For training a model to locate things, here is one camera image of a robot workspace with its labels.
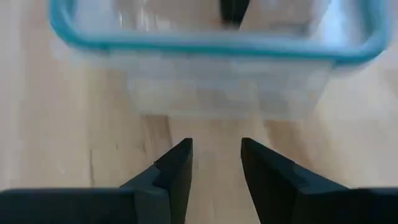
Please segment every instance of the teal lid rim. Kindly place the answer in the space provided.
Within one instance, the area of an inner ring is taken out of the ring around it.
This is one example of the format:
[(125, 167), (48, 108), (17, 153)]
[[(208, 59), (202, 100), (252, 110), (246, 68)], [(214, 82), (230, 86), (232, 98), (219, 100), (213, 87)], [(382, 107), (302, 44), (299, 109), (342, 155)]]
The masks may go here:
[(49, 20), (55, 33), (66, 43), (84, 50), (112, 52), (114, 50), (161, 51), (180, 54), (216, 56), (275, 57), (303, 60), (331, 60), (336, 63), (364, 63), (377, 57), (388, 45), (389, 16), (385, 0), (358, 0), (363, 3), (369, 39), (358, 47), (328, 48), (303, 40), (251, 38), (198, 38), (180, 34), (138, 34), (125, 38), (105, 39), (81, 35), (67, 21), (76, 0), (49, 0)]

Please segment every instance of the black object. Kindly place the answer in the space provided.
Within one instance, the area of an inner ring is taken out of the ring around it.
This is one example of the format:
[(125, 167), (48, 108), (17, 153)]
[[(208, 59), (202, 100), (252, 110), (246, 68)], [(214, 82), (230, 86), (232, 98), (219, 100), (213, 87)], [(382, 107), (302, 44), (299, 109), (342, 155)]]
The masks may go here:
[(184, 224), (192, 179), (192, 139), (184, 139), (116, 189), (8, 190), (0, 223)]
[(242, 139), (244, 175), (261, 223), (398, 223), (398, 189), (354, 189)]
[(250, 0), (220, 0), (223, 23), (240, 26), (249, 3)]

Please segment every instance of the clear plastic container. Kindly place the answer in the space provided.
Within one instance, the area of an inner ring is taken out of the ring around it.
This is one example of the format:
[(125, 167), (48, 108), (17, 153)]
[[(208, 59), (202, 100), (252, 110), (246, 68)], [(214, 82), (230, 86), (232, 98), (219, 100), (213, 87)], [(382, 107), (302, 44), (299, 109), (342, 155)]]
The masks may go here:
[(333, 68), (384, 50), (384, 10), (380, 0), (51, 0), (50, 22), (84, 58), (128, 72), (143, 113), (296, 119)]

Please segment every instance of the wooden floor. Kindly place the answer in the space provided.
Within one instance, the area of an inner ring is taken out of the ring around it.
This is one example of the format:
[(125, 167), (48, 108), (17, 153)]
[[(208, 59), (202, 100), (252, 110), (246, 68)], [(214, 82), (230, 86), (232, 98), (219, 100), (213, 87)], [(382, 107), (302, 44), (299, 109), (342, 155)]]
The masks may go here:
[(242, 137), (348, 187), (398, 186), (394, 40), (366, 68), (333, 78), (306, 120), (139, 116), (123, 75), (62, 59), (45, 0), (0, 0), (0, 189), (116, 187), (185, 137), (195, 159), (187, 223), (259, 223)]

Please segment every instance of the wood grain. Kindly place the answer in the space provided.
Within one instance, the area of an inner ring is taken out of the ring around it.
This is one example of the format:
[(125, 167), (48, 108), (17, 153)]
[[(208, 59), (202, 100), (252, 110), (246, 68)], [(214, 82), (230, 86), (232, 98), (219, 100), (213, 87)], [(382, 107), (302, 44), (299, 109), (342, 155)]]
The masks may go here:
[(187, 223), (259, 222), (242, 137), (349, 187), (398, 185), (394, 41), (334, 77), (307, 119), (178, 119), (139, 116), (125, 74), (59, 58), (68, 53), (54, 53), (44, 0), (2, 0), (0, 18), (1, 189), (119, 186), (186, 137), (194, 139)]

